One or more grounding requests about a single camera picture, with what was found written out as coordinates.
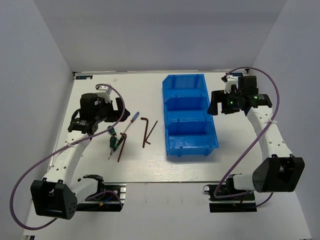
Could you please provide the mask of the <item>blue-handled long screwdriver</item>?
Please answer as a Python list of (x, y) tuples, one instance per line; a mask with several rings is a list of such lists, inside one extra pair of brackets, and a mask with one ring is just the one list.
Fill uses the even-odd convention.
[(131, 126), (131, 125), (136, 121), (136, 119), (139, 117), (139, 115), (140, 115), (140, 112), (137, 111), (137, 112), (134, 114), (134, 116), (132, 117), (132, 119), (130, 120), (130, 122), (129, 122), (129, 124), (127, 125), (127, 127), (125, 128), (125, 130), (120, 133), (121, 135), (124, 135), (124, 134), (127, 132), (127, 130), (130, 128), (130, 126)]

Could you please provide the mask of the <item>large dark hex key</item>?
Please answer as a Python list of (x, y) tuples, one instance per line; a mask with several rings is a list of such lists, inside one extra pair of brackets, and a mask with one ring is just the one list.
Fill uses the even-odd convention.
[(145, 121), (145, 129), (144, 129), (144, 135), (143, 135), (143, 142), (142, 142), (142, 148), (145, 148), (146, 140), (147, 140), (147, 131), (149, 126), (149, 120), (146, 117), (140, 118), (142, 121)]

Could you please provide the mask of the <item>long dark hex key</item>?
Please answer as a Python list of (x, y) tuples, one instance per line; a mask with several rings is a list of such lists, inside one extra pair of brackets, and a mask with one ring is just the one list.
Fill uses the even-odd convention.
[(126, 144), (126, 140), (127, 140), (127, 134), (125, 133), (125, 134), (121, 135), (121, 138), (119, 140), (119, 143), (122, 144), (122, 145), (121, 145), (121, 149), (120, 149), (120, 152), (119, 152), (119, 155), (118, 155), (118, 158), (117, 158), (117, 162), (118, 163), (121, 160), (122, 153), (123, 153), (123, 150), (124, 150), (124, 147), (125, 147), (125, 144)]

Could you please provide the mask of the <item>green precision screwdriver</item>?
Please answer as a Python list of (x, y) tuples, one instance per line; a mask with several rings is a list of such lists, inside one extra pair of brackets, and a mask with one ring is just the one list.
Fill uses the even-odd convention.
[(112, 154), (113, 152), (115, 152), (117, 150), (119, 145), (124, 141), (125, 137), (122, 135), (118, 139), (115, 129), (111, 126), (108, 126), (108, 128), (110, 128), (110, 130), (108, 131), (109, 134), (111, 135), (110, 139), (109, 139), (109, 147), (111, 149), (110, 154)]

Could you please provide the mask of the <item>green stubby screwdriver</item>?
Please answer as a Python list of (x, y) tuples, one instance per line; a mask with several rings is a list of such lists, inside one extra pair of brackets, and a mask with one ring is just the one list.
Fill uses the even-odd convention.
[(109, 147), (110, 147), (110, 155), (108, 157), (108, 160), (111, 158), (112, 154), (116, 151), (116, 144), (117, 144), (117, 137), (115, 135), (112, 135), (109, 139)]

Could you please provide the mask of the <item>thin dark hex key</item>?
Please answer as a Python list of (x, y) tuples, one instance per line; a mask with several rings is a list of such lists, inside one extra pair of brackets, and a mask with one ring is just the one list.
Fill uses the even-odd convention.
[(156, 127), (157, 123), (158, 123), (158, 120), (154, 123), (153, 127), (151, 128), (150, 132), (148, 133), (148, 135), (145, 138), (145, 143), (148, 145), (151, 145), (151, 143), (148, 141), (148, 138), (150, 137), (150, 135), (153, 132), (154, 128)]

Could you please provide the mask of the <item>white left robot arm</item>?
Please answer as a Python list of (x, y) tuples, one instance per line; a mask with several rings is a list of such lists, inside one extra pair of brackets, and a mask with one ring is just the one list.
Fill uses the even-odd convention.
[(34, 180), (30, 191), (35, 213), (38, 216), (71, 219), (78, 204), (99, 200), (105, 196), (104, 179), (97, 174), (86, 174), (73, 183), (72, 178), (83, 152), (92, 141), (101, 122), (124, 122), (130, 112), (117, 97), (117, 109), (107, 93), (84, 93), (80, 108), (71, 116), (65, 141), (51, 169), (41, 180)]

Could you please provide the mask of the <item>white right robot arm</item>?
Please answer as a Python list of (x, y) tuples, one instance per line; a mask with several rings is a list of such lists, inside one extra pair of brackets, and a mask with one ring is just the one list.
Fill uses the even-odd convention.
[(286, 145), (275, 121), (277, 111), (267, 94), (259, 93), (256, 76), (222, 77), (223, 90), (211, 93), (207, 110), (210, 115), (218, 114), (221, 104), (223, 114), (243, 111), (251, 123), (256, 139), (250, 145), (259, 144), (262, 163), (253, 173), (232, 174), (228, 170), (213, 192), (215, 199), (233, 199), (258, 193), (290, 193), (299, 182), (305, 168), (302, 157), (296, 157)]

